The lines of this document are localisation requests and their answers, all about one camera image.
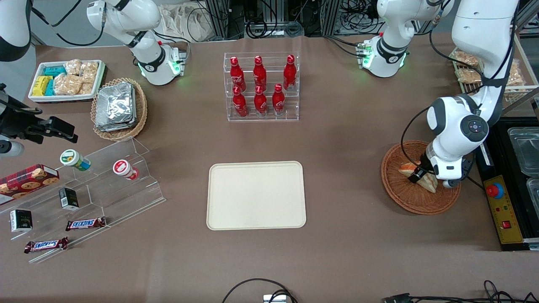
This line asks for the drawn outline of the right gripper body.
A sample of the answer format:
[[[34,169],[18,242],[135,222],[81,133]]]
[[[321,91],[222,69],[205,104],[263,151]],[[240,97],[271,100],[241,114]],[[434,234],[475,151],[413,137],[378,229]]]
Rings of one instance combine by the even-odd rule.
[[[42,113],[41,109],[30,108],[23,102],[12,98],[5,92],[6,85],[0,85],[1,92],[1,135],[10,139],[19,138],[21,140],[42,140],[39,134],[32,133],[40,119],[37,115]]]

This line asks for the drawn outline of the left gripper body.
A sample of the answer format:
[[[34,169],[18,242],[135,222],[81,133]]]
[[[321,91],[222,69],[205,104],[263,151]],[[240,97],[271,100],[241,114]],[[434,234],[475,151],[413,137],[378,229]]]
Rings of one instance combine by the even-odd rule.
[[[428,145],[422,163],[439,180],[458,180],[462,176],[464,150],[457,146]]]

